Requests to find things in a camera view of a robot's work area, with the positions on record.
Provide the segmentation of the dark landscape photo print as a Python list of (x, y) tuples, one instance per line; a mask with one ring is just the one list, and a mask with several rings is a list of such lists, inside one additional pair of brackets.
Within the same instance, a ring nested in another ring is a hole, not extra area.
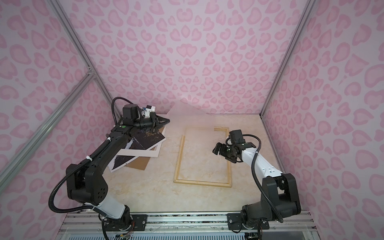
[(157, 133), (138, 133), (123, 149), (121, 149), (108, 164), (111, 172), (115, 172), (136, 160), (149, 160), (157, 158), (162, 143), (166, 140), (163, 135), (166, 127), (162, 127)]

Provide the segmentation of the white mat board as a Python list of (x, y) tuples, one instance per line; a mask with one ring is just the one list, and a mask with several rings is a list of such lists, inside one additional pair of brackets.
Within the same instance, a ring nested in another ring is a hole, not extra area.
[(160, 132), (155, 134), (138, 133), (125, 148), (117, 153), (117, 155), (152, 158), (157, 154), (154, 151), (151, 151), (151, 149), (162, 144), (165, 140), (165, 136)]

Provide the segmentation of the light wooden picture frame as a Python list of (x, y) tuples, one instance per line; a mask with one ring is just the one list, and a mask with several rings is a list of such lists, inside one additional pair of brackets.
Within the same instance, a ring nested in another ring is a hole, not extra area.
[(174, 183), (232, 187), (230, 163), (213, 154), (216, 143), (228, 134), (227, 127), (185, 127), (180, 140)]

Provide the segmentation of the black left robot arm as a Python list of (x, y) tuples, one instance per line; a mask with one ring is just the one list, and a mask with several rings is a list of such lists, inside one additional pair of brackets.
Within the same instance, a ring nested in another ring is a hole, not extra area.
[[(130, 208), (118, 202), (108, 193), (109, 187), (103, 174), (111, 160), (134, 137), (141, 133), (156, 133), (170, 123), (149, 107), (140, 108), (136, 104), (123, 107), (123, 115), (114, 120), (115, 125), (106, 140), (79, 164), (70, 164), (65, 176), (53, 188), (49, 200), (49, 209), (58, 214), (81, 210), (93, 210), (102, 221), (102, 229), (113, 226), (117, 230), (132, 231), (134, 220)], [(68, 198), (81, 203), (80, 207), (60, 209), (55, 206), (55, 196), (62, 185), (67, 186)]]

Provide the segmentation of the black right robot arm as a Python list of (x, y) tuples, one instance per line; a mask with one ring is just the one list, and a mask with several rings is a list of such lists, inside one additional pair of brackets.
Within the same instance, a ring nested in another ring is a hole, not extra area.
[(233, 232), (243, 228), (261, 232), (268, 222), (283, 223), (284, 219), (299, 215), (302, 211), (295, 177), (277, 170), (260, 154), (260, 150), (261, 147), (253, 143), (217, 143), (213, 149), (213, 154), (220, 155), (231, 163), (248, 164), (261, 192), (258, 202), (242, 207), (241, 222), (230, 227)]

